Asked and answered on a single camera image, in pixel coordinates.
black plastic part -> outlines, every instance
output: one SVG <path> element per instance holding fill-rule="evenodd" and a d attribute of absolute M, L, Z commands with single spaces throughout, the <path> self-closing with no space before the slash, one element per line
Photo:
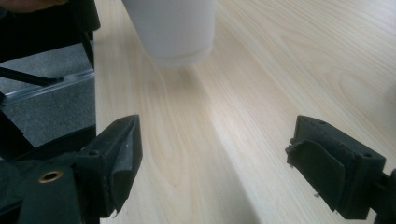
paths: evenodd
<path fill-rule="evenodd" d="M 92 32 L 100 28 L 94 0 L 69 0 L 68 5 L 81 32 Z"/>
<path fill-rule="evenodd" d="M 318 150 L 317 157 L 299 156 L 306 150 L 299 147 L 303 141 L 316 144 L 310 150 Z M 291 146 L 286 150 L 288 163 L 295 166 L 310 184 L 314 183 L 314 189 L 330 208 L 346 219 L 366 219 L 370 209 L 367 195 L 374 182 L 381 178 L 385 158 L 332 125 L 304 116 L 297 118 L 294 138 L 290 142 Z M 329 169 L 328 163 L 332 163 L 334 169 Z M 309 168 L 313 166 L 318 169 L 315 173 Z M 341 178 L 342 167 L 345 180 Z M 326 180 L 328 175 L 334 175 L 332 181 L 336 182 Z M 332 191 L 334 187 L 337 188 L 335 193 Z"/>
<path fill-rule="evenodd" d="M 68 6 L 8 13 L 0 20 L 0 30 L 0 63 L 80 43 Z"/>
<path fill-rule="evenodd" d="M 396 223 L 396 170 L 390 176 L 382 174 L 369 194 L 370 206 L 376 211 L 375 224 Z"/>
<path fill-rule="evenodd" d="M 85 176 L 90 193 L 91 216 L 109 217 L 123 206 L 142 160 L 140 138 L 138 116 L 118 119 L 76 156 L 78 172 Z M 125 150 L 132 153 L 120 154 Z"/>
<path fill-rule="evenodd" d="M 0 157 L 12 161 L 34 149 L 21 130 L 0 110 Z"/>
<path fill-rule="evenodd" d="M 346 170 L 320 144 L 302 140 L 287 149 L 288 163 L 302 171 L 305 179 L 334 211 L 344 192 Z"/>
<path fill-rule="evenodd" d="M 21 205 L 19 224 L 82 222 L 74 172 L 71 168 L 39 166 L 28 177 L 24 187 L 26 191 Z"/>
<path fill-rule="evenodd" d="M 86 138 L 68 137 L 20 157 L 29 160 L 0 161 L 0 223 L 99 224 L 121 210 L 143 156 L 139 117 L 116 120 L 82 150 Z"/>
<path fill-rule="evenodd" d="M 0 7 L 0 20 L 3 19 L 7 15 L 7 11 Z"/>

cup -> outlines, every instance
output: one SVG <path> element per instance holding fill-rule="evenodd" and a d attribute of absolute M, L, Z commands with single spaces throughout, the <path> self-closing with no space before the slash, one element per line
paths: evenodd
<path fill-rule="evenodd" d="M 215 36 L 216 0 L 122 0 L 151 59 L 181 66 L 206 57 Z"/>

wooden table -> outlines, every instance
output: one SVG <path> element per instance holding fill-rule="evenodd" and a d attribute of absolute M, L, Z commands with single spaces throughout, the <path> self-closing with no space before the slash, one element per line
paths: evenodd
<path fill-rule="evenodd" d="M 212 54 L 162 68 L 120 0 L 97 0 L 96 115 L 139 114 L 144 159 L 104 223 L 373 223 L 330 211 L 285 148 L 297 115 L 396 168 L 396 1 L 219 0 Z"/>

gray carpet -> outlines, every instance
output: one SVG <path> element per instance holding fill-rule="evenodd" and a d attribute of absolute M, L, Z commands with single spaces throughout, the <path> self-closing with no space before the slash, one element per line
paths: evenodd
<path fill-rule="evenodd" d="M 63 77 L 92 69 L 81 45 L 56 49 L 0 66 L 42 77 Z M 0 91 L 11 93 L 31 85 L 0 77 Z M 93 78 L 50 91 L 1 110 L 35 146 L 95 123 Z"/>

